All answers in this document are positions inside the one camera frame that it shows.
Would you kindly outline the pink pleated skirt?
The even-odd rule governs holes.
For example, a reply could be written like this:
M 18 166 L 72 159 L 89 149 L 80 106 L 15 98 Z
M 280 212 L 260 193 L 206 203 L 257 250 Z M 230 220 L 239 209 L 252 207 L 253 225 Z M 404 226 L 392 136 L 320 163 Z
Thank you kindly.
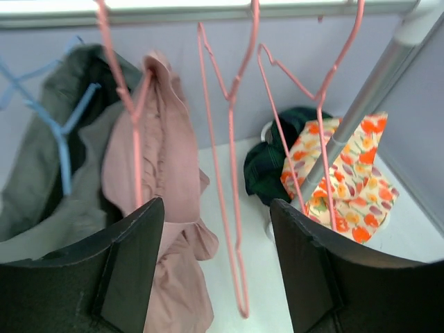
M 200 262 L 213 258 L 217 236 L 200 217 L 200 197 L 209 178 L 198 165 L 198 147 L 180 77 L 158 51 L 143 67 L 153 76 L 138 128 L 142 198 L 159 197 L 164 226 L 145 322 L 146 332 L 205 332 L 214 313 Z

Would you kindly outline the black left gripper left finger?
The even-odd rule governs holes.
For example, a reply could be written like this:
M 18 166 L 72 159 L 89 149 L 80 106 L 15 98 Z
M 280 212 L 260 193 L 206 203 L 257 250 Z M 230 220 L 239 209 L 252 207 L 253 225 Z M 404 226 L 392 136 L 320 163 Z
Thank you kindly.
M 37 260 L 1 265 L 2 332 L 143 332 L 164 224 L 154 198 Z

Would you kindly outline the pink hanger of floral skirt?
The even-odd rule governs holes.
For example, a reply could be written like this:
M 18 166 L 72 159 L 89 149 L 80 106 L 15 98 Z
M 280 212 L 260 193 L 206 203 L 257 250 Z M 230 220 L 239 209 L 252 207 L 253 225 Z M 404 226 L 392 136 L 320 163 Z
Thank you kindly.
M 216 188 L 218 191 L 219 205 L 221 210 L 221 218 L 223 222 L 223 230 L 225 236 L 225 242 L 228 250 L 228 260 L 230 265 L 230 272 L 232 276 L 232 284 L 234 287 L 234 297 L 237 304 L 237 310 L 239 315 L 243 319 L 247 319 L 250 316 L 250 303 L 248 295 L 248 285 L 246 270 L 244 266 L 244 259 L 241 251 L 242 242 L 242 225 L 241 225 L 241 210 L 240 210 L 240 200 L 239 200 L 239 185 L 238 185 L 238 171 L 237 171 L 237 155 L 234 142 L 234 107 L 237 102 L 237 94 L 239 87 L 241 85 L 241 80 L 244 76 L 246 68 L 253 56 L 253 51 L 256 45 L 257 36 L 259 32 L 259 21 L 260 21 L 260 9 L 259 1 L 253 0 L 250 2 L 250 8 L 252 12 L 252 26 L 250 32 L 250 39 L 246 52 L 244 53 L 243 60 L 241 61 L 240 68 L 237 74 L 232 80 L 230 89 L 225 87 L 223 78 L 216 62 L 216 57 L 212 51 L 212 48 L 207 40 L 207 35 L 205 31 L 204 24 L 202 22 L 197 25 L 197 38 L 198 38 L 198 56 L 200 65 L 200 74 L 203 84 L 203 95 L 205 99 L 205 109 L 207 114 L 207 123 L 210 134 L 211 148 L 212 148 L 212 158 L 214 163 L 214 170 L 216 176 Z M 231 177 L 231 188 L 232 188 L 232 199 L 234 204 L 234 222 L 236 239 L 233 240 L 230 232 L 230 224 L 228 220 L 228 211 L 225 204 L 224 190 L 221 179 L 221 168 L 219 166 L 218 154 L 216 151 L 216 140 L 214 134 L 214 126 L 212 122 L 212 109 L 210 103 L 210 97 L 207 87 L 207 76 L 205 72 L 205 61 L 203 52 L 207 51 L 216 78 L 219 82 L 221 92 L 224 99 L 228 102 L 228 138 L 229 138 L 229 161 L 230 161 L 230 177 Z

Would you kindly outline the dark green plaid skirt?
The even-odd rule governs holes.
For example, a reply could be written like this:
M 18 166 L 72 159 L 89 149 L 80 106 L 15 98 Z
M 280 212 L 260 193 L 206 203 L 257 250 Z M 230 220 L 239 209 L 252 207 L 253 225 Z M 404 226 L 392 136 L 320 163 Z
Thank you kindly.
M 308 121 L 317 119 L 316 109 L 294 107 L 278 114 L 287 146 L 291 148 Z M 244 160 L 246 193 L 256 195 L 269 206 L 274 199 L 288 203 L 291 198 L 281 183 L 280 176 L 286 158 L 276 121 L 269 128 L 271 140 L 260 142 L 247 153 Z

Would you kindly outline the orange floral skirt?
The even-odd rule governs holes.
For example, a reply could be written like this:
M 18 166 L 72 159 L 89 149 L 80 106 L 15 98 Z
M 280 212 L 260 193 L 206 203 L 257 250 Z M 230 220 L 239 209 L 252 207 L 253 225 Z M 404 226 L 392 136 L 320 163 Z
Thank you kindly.
M 399 196 L 398 190 L 374 165 L 387 113 L 364 117 L 321 180 L 305 207 L 313 221 L 364 244 L 383 225 Z M 280 177 L 290 198 L 321 155 L 319 124 L 307 122 L 285 159 Z

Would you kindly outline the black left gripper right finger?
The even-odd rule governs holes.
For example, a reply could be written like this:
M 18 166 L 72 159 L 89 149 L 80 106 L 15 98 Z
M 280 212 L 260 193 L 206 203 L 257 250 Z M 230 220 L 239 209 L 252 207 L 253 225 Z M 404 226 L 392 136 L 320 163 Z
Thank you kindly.
M 443 263 L 364 245 L 275 199 L 271 222 L 294 332 L 442 332 Z

